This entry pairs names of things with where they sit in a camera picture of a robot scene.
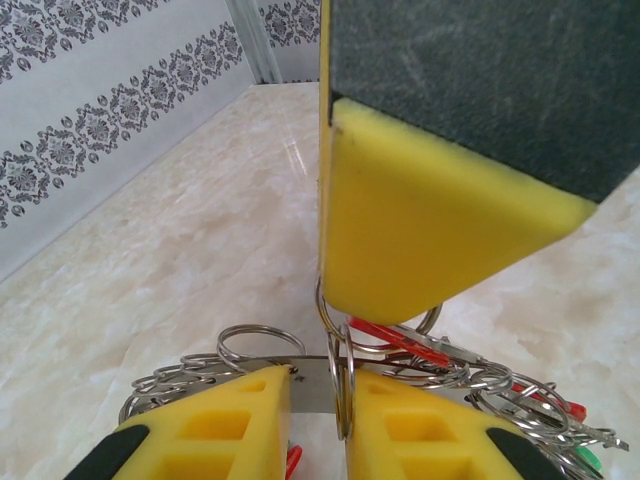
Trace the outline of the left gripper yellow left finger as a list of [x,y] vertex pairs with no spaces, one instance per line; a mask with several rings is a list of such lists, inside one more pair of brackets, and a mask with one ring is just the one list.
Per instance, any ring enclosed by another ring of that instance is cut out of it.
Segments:
[[67,476],[280,480],[289,412],[287,368],[264,368],[129,418]]

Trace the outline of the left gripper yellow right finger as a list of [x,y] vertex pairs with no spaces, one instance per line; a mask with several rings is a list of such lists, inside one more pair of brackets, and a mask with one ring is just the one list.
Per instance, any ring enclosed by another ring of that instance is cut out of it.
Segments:
[[347,440],[350,479],[562,479],[513,425],[391,378],[358,370]]

